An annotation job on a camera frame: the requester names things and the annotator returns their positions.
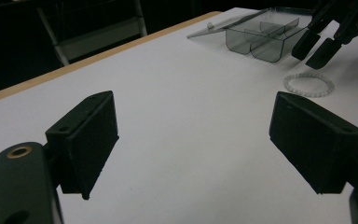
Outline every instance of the white bracelet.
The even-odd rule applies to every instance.
[[[326,85],[327,85],[327,91],[318,91],[318,92],[307,92],[307,91],[300,91],[298,89],[293,88],[289,82],[295,78],[301,78],[301,77],[311,77],[311,78],[318,78],[321,81],[323,81]],[[319,74],[313,74],[313,73],[300,73],[300,74],[295,74],[295,75],[290,75],[287,76],[284,79],[284,87],[297,95],[300,96],[305,96],[305,97],[312,97],[312,98],[316,98],[316,97],[324,97],[328,94],[330,94],[333,90],[334,90],[334,84],[332,81],[330,81],[330,79],[328,79],[327,77],[324,77],[322,75]]]

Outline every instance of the dark background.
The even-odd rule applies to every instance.
[[[233,7],[312,8],[315,5],[314,1],[288,0],[141,0],[140,2],[149,34],[210,11],[226,11]],[[124,21],[136,14],[131,0],[28,0],[19,3],[0,0],[0,90],[62,66],[36,12],[37,7],[42,7],[45,11],[59,41]],[[140,36],[134,36],[122,43],[138,37]],[[96,50],[90,55],[106,49]]]

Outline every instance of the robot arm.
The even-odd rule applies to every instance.
[[[349,44],[358,36],[358,0],[320,0],[312,10],[309,30],[293,48],[292,55],[304,60],[319,40],[319,33],[331,22],[339,23],[334,39],[327,38],[306,62],[311,68],[324,67],[339,51],[342,45]]]

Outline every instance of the table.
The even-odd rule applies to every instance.
[[[83,98],[112,90],[120,139],[88,202],[60,194],[65,223],[351,223],[351,186],[316,195],[269,141],[275,95],[285,76],[311,71],[306,60],[236,54],[223,33],[186,39],[249,12],[199,18],[0,92],[0,151],[45,144]],[[358,38],[318,72],[336,90],[313,101],[358,126]]]

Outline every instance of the transparent plastic box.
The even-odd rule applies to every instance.
[[[290,52],[311,21],[310,10],[272,7],[226,29],[227,47],[240,54],[276,63]]]

